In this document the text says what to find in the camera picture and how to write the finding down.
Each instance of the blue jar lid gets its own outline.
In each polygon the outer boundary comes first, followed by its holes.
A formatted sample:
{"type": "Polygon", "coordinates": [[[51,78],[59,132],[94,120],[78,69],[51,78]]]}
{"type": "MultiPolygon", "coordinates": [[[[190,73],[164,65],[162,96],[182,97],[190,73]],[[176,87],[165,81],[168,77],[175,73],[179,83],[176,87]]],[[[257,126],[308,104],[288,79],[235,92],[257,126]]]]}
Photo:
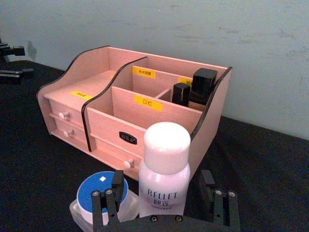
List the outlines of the blue jar lid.
{"type": "MultiPolygon", "coordinates": [[[[95,173],[89,176],[83,183],[79,186],[77,191],[77,202],[79,205],[86,211],[92,213],[92,200],[91,200],[91,192],[93,190],[100,190],[104,192],[106,189],[110,189],[112,187],[112,178],[114,176],[114,172],[105,171],[95,173]]],[[[128,184],[125,179],[124,181],[124,193],[122,195],[121,202],[123,202],[127,196],[128,184]]],[[[106,213],[106,208],[102,209],[102,213],[106,213]]]]}

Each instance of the black table surface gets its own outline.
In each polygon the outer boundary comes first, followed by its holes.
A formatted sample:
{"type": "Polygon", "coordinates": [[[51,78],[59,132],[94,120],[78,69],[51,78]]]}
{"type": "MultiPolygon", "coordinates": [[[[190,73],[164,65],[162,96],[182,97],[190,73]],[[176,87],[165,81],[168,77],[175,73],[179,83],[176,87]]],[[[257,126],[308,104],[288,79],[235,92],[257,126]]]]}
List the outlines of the black table surface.
{"type": "MultiPolygon", "coordinates": [[[[30,61],[21,85],[0,85],[0,232],[81,231],[70,214],[79,185],[113,170],[48,134],[36,93],[63,71],[30,61]]],[[[216,186],[238,194],[242,231],[309,231],[309,141],[222,117],[199,170],[216,186]]],[[[204,218],[197,186],[190,183],[184,215],[204,218]]],[[[138,182],[126,177],[138,194],[138,182]]]]}

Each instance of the drawer knob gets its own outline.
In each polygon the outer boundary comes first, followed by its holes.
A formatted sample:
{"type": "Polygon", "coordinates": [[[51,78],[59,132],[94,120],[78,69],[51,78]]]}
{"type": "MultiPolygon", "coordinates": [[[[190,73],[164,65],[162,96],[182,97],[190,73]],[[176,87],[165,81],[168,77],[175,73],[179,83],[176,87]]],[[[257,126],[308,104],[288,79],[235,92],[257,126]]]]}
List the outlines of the drawer knob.
{"type": "Polygon", "coordinates": [[[64,136],[66,136],[67,138],[70,136],[70,135],[73,135],[74,131],[73,130],[68,130],[68,131],[64,131],[63,134],[64,136]]]}
{"type": "Polygon", "coordinates": [[[68,119],[69,116],[70,116],[70,113],[68,111],[59,113],[59,117],[61,119],[68,119]]]}
{"type": "Polygon", "coordinates": [[[124,166],[126,168],[133,168],[134,167],[134,160],[132,158],[124,161],[124,166]]]}

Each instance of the light blue wall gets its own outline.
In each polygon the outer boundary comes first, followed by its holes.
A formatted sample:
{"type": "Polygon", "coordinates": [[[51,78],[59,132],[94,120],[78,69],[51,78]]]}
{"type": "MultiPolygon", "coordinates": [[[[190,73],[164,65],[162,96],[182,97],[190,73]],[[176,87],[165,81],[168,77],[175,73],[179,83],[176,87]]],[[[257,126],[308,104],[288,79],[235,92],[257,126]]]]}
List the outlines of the light blue wall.
{"type": "Polygon", "coordinates": [[[306,0],[1,0],[0,37],[63,70],[107,44],[233,66],[224,116],[309,139],[306,0]]]}

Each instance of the pink wooden organizer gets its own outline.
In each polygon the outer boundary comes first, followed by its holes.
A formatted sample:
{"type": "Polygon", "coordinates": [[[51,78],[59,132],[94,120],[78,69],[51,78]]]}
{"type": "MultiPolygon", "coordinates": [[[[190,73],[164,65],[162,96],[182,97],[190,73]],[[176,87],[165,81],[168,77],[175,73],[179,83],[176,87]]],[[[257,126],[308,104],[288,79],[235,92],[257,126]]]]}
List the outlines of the pink wooden organizer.
{"type": "Polygon", "coordinates": [[[79,54],[37,99],[50,134],[136,180],[146,129],[162,121],[184,126],[192,177],[217,133],[231,70],[105,46],[79,54]],[[173,85],[190,82],[199,68],[218,71],[206,106],[171,103],[173,85]]]}

